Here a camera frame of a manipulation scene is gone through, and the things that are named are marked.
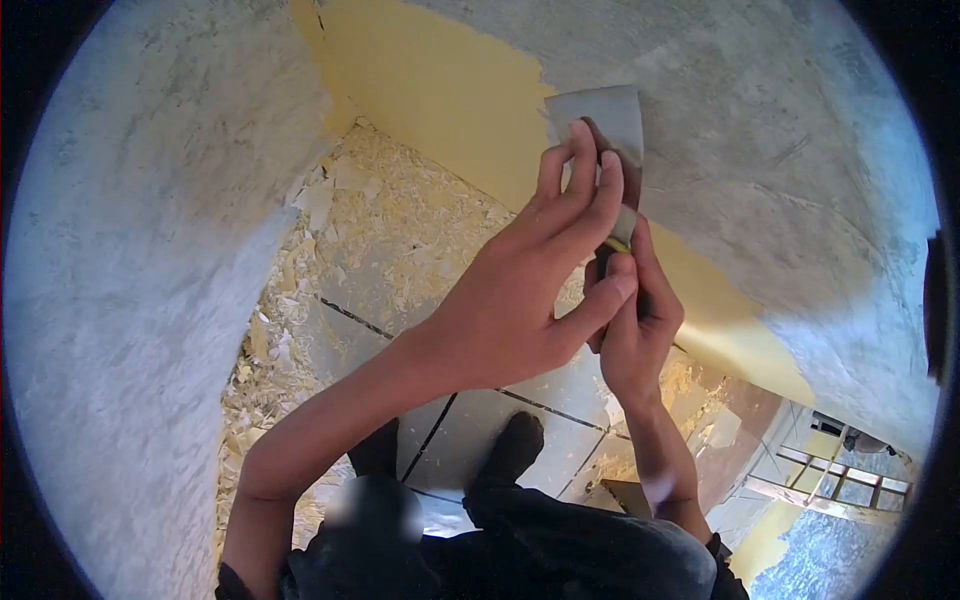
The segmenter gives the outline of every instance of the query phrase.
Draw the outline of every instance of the fingernail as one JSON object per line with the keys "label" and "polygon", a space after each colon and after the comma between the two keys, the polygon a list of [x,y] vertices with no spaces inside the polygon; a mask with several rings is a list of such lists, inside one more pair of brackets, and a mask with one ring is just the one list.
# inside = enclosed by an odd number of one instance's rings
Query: fingernail
{"label": "fingernail", "polygon": [[611,279],[613,279],[613,287],[619,292],[621,300],[626,300],[636,290],[635,277],[618,275],[611,277]]}
{"label": "fingernail", "polygon": [[605,150],[602,155],[600,155],[600,166],[604,170],[613,167],[614,162],[616,161],[616,152],[613,150]]}

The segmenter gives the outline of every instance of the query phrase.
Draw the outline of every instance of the jeans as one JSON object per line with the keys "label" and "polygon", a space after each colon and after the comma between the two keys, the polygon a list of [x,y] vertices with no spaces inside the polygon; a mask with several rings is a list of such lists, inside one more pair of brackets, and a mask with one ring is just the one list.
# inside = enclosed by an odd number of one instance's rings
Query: jeans
{"label": "jeans", "polygon": [[284,598],[641,598],[706,600],[716,563],[677,525],[478,481],[464,507],[481,531],[411,542],[400,521],[413,497],[369,476],[350,523],[324,523],[291,552]]}

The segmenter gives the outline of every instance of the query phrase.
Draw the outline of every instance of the shoe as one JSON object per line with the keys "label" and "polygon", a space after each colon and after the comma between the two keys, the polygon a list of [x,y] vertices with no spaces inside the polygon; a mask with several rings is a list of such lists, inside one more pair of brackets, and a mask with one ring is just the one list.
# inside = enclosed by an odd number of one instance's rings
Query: shoe
{"label": "shoe", "polygon": [[527,412],[510,417],[507,426],[493,442],[487,460],[475,481],[513,485],[543,450],[543,425]]}
{"label": "shoe", "polygon": [[384,475],[396,479],[396,434],[399,430],[400,419],[391,419],[347,452],[357,477]]}

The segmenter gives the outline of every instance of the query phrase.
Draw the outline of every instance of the forearm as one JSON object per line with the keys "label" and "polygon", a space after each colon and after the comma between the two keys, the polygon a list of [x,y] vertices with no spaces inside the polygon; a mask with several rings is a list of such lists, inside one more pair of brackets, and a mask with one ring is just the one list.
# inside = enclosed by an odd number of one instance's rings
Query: forearm
{"label": "forearm", "polygon": [[623,402],[636,472],[656,518],[673,521],[703,543],[711,532],[700,511],[697,468],[686,442],[657,397]]}
{"label": "forearm", "polygon": [[244,460],[240,493],[296,501],[377,427],[433,399],[429,367],[417,342],[400,336],[268,431]]}

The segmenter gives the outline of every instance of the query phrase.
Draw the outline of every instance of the left hand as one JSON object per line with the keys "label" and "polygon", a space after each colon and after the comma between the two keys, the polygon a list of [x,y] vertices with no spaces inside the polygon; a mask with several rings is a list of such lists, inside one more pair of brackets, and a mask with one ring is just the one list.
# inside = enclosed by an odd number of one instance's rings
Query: left hand
{"label": "left hand", "polygon": [[[575,158],[561,192],[564,164]],[[445,394],[499,388],[565,364],[636,290],[635,276],[609,276],[561,319],[554,301],[566,278],[610,234],[623,196],[623,169],[602,155],[582,120],[540,158],[537,192],[480,250],[429,319],[401,336],[433,365]]]}

